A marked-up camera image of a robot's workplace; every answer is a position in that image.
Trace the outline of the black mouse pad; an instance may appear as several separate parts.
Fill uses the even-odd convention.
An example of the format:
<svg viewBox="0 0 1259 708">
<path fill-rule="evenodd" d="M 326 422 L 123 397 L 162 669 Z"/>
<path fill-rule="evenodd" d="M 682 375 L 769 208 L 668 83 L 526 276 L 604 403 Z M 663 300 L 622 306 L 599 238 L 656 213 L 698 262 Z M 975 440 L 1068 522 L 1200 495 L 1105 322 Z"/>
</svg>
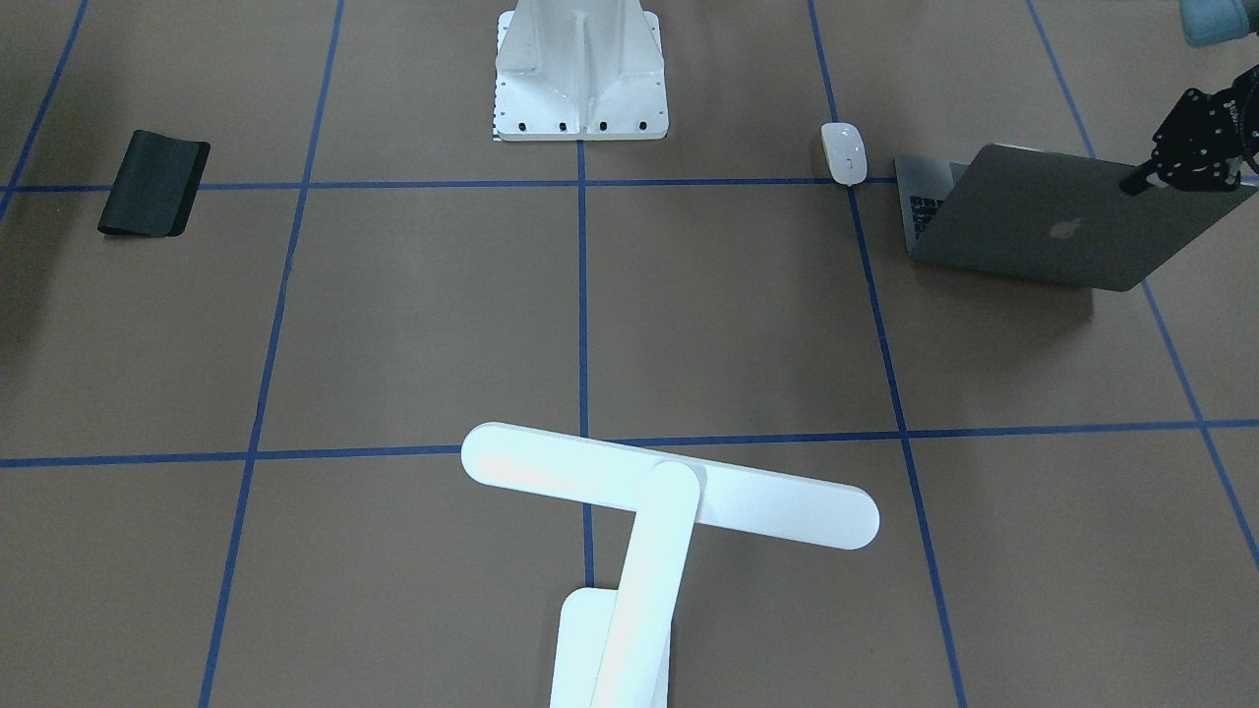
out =
<svg viewBox="0 0 1259 708">
<path fill-rule="evenodd" d="M 193 215 L 209 152 L 208 141 L 133 131 L 99 212 L 97 231 L 121 238 L 181 236 Z"/>
</svg>

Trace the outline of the grey laptop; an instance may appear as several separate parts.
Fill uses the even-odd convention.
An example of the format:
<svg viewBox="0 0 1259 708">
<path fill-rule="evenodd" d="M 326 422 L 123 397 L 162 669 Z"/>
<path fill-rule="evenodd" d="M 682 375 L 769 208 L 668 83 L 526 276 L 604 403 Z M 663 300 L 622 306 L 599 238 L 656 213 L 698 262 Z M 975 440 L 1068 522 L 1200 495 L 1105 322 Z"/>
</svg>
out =
<svg viewBox="0 0 1259 708">
<path fill-rule="evenodd" d="M 1255 197 L 1119 189 L 1136 166 L 990 144 L 968 164 L 894 160 L 910 260 L 1124 292 Z"/>
</svg>

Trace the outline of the white computer mouse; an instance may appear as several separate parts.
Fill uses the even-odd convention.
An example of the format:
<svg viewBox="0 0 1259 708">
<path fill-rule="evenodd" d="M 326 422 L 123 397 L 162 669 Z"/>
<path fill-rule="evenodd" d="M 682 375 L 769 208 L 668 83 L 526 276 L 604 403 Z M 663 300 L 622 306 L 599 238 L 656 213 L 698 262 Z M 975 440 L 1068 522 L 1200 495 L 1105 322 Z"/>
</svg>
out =
<svg viewBox="0 0 1259 708">
<path fill-rule="evenodd" d="M 854 123 L 827 122 L 821 126 L 823 157 L 831 179 L 844 186 L 862 184 L 869 176 L 867 144 Z"/>
</svg>

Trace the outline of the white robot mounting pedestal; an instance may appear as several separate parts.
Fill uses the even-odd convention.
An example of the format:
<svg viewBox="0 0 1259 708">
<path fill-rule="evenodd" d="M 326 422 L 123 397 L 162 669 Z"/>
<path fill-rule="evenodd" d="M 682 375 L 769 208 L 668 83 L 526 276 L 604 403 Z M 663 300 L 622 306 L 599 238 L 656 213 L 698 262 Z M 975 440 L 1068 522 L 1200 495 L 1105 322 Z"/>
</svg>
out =
<svg viewBox="0 0 1259 708">
<path fill-rule="evenodd" d="M 638 1 L 517 1 L 496 21 L 499 141 L 656 141 L 670 131 L 660 19 Z"/>
</svg>

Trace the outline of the white desk lamp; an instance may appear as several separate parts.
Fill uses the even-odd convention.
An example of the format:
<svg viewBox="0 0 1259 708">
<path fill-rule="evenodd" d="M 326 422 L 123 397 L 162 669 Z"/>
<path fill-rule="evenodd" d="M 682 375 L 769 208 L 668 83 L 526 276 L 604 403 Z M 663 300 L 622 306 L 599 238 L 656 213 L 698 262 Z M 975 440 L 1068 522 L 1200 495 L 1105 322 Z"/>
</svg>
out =
<svg viewBox="0 0 1259 708">
<path fill-rule="evenodd" d="M 665 707 L 674 614 L 697 525 L 859 551 L 880 511 L 860 488 L 544 430 L 486 422 L 460 443 L 486 488 L 630 511 L 617 586 L 562 603 L 553 707 Z"/>
</svg>

